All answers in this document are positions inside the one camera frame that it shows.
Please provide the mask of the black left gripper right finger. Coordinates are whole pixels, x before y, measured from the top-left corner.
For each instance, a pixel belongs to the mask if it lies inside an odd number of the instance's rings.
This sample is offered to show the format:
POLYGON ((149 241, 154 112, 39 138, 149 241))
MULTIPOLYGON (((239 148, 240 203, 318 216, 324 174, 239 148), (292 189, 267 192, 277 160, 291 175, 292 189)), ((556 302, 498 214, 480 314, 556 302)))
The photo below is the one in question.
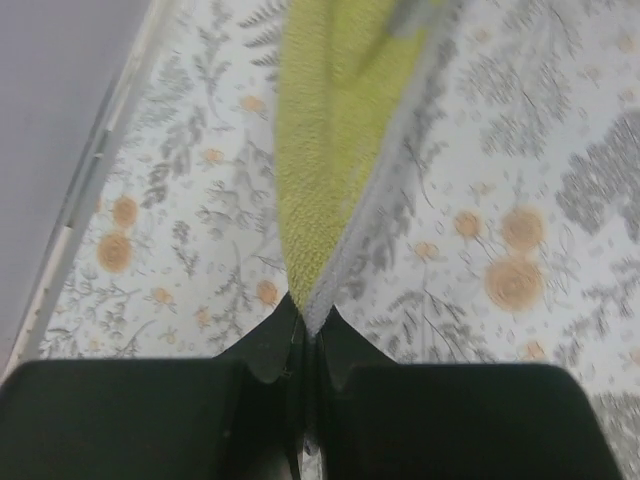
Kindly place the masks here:
POLYGON ((617 479, 589 401, 546 364, 399 364, 332 311, 317 338, 329 479, 617 479))

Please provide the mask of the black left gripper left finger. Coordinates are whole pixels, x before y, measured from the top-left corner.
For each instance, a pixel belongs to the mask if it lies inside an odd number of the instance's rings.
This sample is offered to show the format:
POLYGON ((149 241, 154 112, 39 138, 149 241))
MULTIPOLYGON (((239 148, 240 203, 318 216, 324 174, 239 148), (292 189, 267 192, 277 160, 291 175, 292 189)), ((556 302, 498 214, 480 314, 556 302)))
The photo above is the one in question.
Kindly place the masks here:
POLYGON ((303 349, 285 297, 214 357, 23 363, 1 387, 1 475, 297 479, 303 349))

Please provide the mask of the yellow and grey cloths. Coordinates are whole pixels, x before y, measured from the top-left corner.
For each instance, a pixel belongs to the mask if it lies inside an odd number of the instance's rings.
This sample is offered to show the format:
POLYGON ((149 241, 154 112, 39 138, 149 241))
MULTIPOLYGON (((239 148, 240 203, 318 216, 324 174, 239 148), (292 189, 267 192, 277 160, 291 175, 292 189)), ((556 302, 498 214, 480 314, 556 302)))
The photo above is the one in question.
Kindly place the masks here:
POLYGON ((431 115, 456 1, 295 1, 275 115, 278 228, 290 296, 322 329, 367 229, 431 115))

